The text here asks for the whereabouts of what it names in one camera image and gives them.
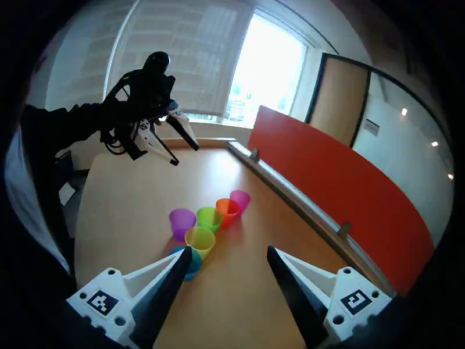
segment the stacked cups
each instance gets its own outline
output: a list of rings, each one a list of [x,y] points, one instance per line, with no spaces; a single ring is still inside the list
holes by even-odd
[[[223,198],[216,202],[216,208],[203,207],[195,215],[185,208],[175,209],[170,213],[171,230],[173,237],[179,241],[185,241],[187,246],[192,247],[193,255],[198,255],[201,260],[205,259],[212,250],[219,228],[228,228],[234,219],[242,216],[251,201],[248,193],[242,190],[231,192],[229,199]],[[201,260],[192,261],[186,280],[192,279],[201,267]]]

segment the pink cup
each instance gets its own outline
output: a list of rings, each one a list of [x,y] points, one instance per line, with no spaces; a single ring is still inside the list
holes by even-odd
[[[178,208],[170,213],[170,222],[174,238],[182,243],[185,232],[195,226],[197,217],[187,208]]]
[[[239,212],[237,213],[236,218],[242,216],[242,213],[245,211],[251,201],[251,196],[243,190],[234,190],[229,195],[229,198],[237,202],[239,205]]]

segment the glass wall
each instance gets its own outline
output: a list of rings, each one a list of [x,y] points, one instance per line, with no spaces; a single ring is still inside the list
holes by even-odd
[[[410,94],[375,73],[370,84],[353,150],[405,193],[437,246],[453,201],[448,143],[432,116]]]

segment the window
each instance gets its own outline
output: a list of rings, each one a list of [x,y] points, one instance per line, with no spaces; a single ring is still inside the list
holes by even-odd
[[[308,47],[288,31],[253,15],[232,80],[223,122],[252,128],[261,105],[289,115],[307,50]],[[191,114],[189,117],[209,119],[203,115]]]

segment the person's arm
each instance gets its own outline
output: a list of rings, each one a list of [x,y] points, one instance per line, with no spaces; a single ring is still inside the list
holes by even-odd
[[[118,120],[134,118],[134,108],[127,102],[75,105],[70,111],[54,111],[27,105],[22,116],[22,128],[27,137],[44,151],[55,155],[78,141],[84,141],[100,130],[111,130]]]

